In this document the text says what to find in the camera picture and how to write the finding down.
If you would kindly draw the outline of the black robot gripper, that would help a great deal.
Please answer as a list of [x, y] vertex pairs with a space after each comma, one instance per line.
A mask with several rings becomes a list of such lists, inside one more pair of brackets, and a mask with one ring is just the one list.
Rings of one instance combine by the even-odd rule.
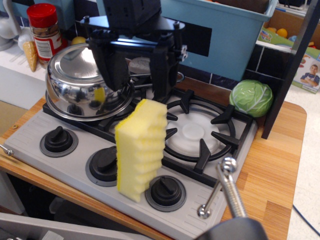
[[[99, 10], [104, 10], [104, 15], [85, 16], [80, 24], [88, 31], [92, 30], [88, 39], [89, 49], [107, 87], [116, 92], [129, 81], [127, 61], [116, 52], [113, 44], [120, 35], [159, 41], [150, 55], [149, 66], [153, 100], [165, 102], [176, 84], [177, 59], [184, 61], [188, 56], [187, 46], [182, 44], [181, 37], [185, 24], [161, 16], [159, 0], [100, 0], [97, 4]], [[165, 34], [173, 37], [158, 40]]]

